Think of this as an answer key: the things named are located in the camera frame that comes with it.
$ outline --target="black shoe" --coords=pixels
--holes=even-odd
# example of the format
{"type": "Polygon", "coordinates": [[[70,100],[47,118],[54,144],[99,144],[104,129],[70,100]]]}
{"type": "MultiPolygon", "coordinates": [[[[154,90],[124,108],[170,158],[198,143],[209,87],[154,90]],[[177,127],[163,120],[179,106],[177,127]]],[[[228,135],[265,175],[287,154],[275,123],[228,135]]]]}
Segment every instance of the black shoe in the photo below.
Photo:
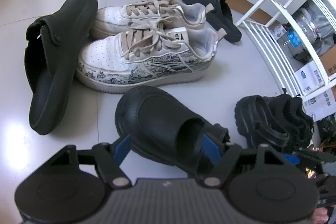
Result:
{"type": "Polygon", "coordinates": [[[250,148],[268,143],[283,152],[289,139],[288,132],[276,121],[261,96],[248,96],[239,100],[235,108],[235,119],[238,133],[246,137],[250,148]]]}
{"type": "Polygon", "coordinates": [[[120,99],[115,111],[118,134],[132,136],[132,150],[149,160],[176,165],[188,174],[206,174],[212,165],[202,150],[202,135],[228,142],[228,130],[211,125],[173,96],[139,86],[120,99]]]}
{"type": "Polygon", "coordinates": [[[194,3],[200,3],[207,6],[212,4],[214,10],[207,13],[207,21],[212,27],[219,31],[223,28],[226,32],[224,38],[229,42],[240,41],[242,34],[239,29],[233,24],[232,13],[230,7],[225,0],[182,0],[185,4],[191,5],[194,3]]]}
{"type": "Polygon", "coordinates": [[[336,143],[336,119],[334,114],[317,121],[317,127],[319,129],[321,144],[336,143]]]}
{"type": "Polygon", "coordinates": [[[291,153],[299,147],[307,147],[312,137],[313,120],[302,110],[302,99],[286,94],[264,97],[274,118],[288,131],[290,139],[284,149],[291,153]]]}
{"type": "Polygon", "coordinates": [[[25,69],[33,91],[29,124],[40,135],[62,120],[80,49],[97,14],[97,0],[66,0],[27,29],[25,69]]]}

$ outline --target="white tile floor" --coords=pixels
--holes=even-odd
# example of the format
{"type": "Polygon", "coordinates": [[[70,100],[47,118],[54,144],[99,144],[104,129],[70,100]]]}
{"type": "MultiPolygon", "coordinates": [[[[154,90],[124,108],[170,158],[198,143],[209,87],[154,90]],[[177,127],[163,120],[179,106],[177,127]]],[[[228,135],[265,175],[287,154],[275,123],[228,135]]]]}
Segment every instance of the white tile floor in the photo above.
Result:
{"type": "MultiPolygon", "coordinates": [[[[41,163],[67,144],[79,149],[117,139],[115,107],[121,95],[97,93],[74,81],[67,111],[60,126],[39,136],[28,123],[32,92],[24,69],[25,31],[36,17],[53,13],[65,0],[0,0],[0,222],[18,224],[14,204],[17,185],[41,163]]],[[[136,0],[98,0],[99,8],[136,0]]],[[[233,12],[235,20],[241,15],[233,12]]],[[[187,107],[212,123],[229,129],[233,142],[246,142],[236,130],[234,107],[243,96],[279,93],[268,67],[243,32],[241,43],[220,42],[209,74],[201,81],[165,86],[187,107]]],[[[180,169],[161,165],[131,152],[122,164],[133,180],[137,177],[185,177],[180,169]]]]}

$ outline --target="black loafer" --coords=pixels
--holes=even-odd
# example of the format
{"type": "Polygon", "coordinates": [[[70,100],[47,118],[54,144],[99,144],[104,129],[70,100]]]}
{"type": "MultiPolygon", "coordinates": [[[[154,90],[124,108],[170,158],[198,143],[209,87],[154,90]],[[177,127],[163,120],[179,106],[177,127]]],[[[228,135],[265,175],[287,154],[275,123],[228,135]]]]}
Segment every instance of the black loafer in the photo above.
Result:
{"type": "Polygon", "coordinates": [[[207,21],[216,31],[224,29],[226,35],[224,38],[229,42],[239,42],[242,34],[240,30],[233,24],[232,13],[230,7],[225,0],[182,0],[185,4],[191,5],[200,3],[207,6],[212,4],[214,10],[207,13],[207,21]]]}
{"type": "Polygon", "coordinates": [[[176,165],[188,174],[206,174],[212,165],[202,150],[202,135],[228,142],[228,130],[212,125],[167,92],[139,86],[120,99],[115,111],[120,136],[132,136],[132,150],[147,159],[176,165]]]}
{"type": "Polygon", "coordinates": [[[97,14],[97,0],[66,0],[27,29],[25,69],[33,91],[29,124],[40,135],[62,120],[80,49],[97,14]]]}
{"type": "Polygon", "coordinates": [[[250,148],[268,143],[283,152],[289,139],[288,132],[276,121],[261,96],[253,95],[239,100],[235,108],[235,119],[238,133],[246,137],[250,148]]]}

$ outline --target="heel tab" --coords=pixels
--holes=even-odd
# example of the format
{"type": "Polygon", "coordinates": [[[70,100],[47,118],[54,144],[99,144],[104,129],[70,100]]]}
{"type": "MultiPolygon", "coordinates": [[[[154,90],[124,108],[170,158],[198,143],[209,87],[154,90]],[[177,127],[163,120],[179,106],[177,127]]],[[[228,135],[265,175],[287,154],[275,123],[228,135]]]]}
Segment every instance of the heel tab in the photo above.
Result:
{"type": "Polygon", "coordinates": [[[214,10],[215,8],[213,7],[213,5],[211,3],[209,3],[208,5],[206,5],[205,7],[205,13],[207,14],[208,12],[214,10]]]}
{"type": "Polygon", "coordinates": [[[227,32],[223,29],[223,28],[220,28],[217,32],[217,35],[218,35],[218,41],[221,40],[224,36],[227,35],[227,32]]]}

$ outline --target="screw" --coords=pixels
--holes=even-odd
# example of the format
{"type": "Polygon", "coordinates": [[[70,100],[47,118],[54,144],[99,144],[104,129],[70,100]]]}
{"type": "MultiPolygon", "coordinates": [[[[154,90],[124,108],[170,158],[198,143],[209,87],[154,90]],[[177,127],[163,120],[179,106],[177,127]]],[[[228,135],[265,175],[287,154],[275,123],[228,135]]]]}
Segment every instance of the screw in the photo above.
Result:
{"type": "Polygon", "coordinates": [[[204,180],[204,184],[209,187],[216,187],[221,184],[221,180],[215,177],[208,177],[204,180]]]}
{"type": "Polygon", "coordinates": [[[120,177],[120,178],[115,178],[112,181],[112,183],[117,187],[124,187],[127,184],[129,184],[129,180],[127,178],[120,177]]]}

